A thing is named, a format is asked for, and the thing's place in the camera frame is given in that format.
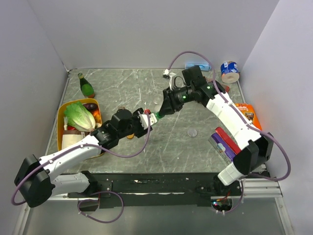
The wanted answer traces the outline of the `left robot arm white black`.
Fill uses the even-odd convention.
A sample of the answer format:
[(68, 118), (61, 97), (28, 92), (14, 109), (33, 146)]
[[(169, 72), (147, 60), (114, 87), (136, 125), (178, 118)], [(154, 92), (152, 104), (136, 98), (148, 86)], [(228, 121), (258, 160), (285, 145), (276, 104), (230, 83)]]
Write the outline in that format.
[(31, 208), (60, 194), (63, 189), (82, 193), (86, 197), (93, 196), (97, 191), (97, 183), (89, 173), (64, 176), (64, 171), (103, 152), (111, 154), (111, 149), (118, 145), (119, 140), (128, 135), (133, 134), (138, 138), (149, 136), (152, 119), (153, 115), (145, 113), (141, 108), (134, 113), (119, 109), (110, 120), (81, 141), (40, 158), (34, 155), (26, 157), (14, 180), (16, 189), (13, 194), (21, 193), (24, 198), (21, 204)]

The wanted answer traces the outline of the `green plastic bottle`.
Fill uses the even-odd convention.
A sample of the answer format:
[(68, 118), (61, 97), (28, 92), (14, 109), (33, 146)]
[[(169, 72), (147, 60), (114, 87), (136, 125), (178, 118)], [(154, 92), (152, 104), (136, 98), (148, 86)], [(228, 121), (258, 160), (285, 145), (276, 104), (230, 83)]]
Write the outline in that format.
[(157, 120), (164, 118), (164, 116), (160, 115), (159, 112), (152, 112), (152, 114), (155, 116)]

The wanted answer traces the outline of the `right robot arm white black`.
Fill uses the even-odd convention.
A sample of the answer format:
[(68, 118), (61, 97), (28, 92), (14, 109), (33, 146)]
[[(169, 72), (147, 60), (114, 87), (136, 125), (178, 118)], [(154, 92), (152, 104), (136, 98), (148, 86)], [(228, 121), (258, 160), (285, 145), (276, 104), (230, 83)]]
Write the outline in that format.
[(240, 152), (222, 170), (214, 182), (214, 191), (225, 195), (231, 184), (270, 159), (273, 141), (262, 136), (250, 121), (240, 112), (218, 82), (207, 82), (199, 66), (182, 71), (183, 87), (169, 85), (163, 92), (163, 103), (158, 112), (160, 117), (174, 114), (188, 102), (196, 101), (211, 111), (235, 139)]

